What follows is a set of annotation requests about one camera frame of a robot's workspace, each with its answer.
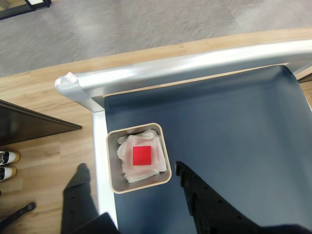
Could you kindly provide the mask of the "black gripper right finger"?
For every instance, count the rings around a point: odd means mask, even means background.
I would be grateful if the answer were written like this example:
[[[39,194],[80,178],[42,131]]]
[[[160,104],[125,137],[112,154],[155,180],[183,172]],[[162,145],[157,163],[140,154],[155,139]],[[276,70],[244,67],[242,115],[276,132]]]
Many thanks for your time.
[[[198,234],[259,233],[257,224],[227,202],[186,164],[176,161],[175,173]]]

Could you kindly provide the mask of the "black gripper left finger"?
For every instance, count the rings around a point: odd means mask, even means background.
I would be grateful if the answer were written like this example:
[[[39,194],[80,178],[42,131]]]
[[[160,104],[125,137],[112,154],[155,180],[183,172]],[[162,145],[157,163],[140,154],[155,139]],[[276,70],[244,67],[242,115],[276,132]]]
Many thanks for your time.
[[[118,234],[108,213],[98,214],[91,197],[90,171],[85,163],[63,190],[62,234]]]

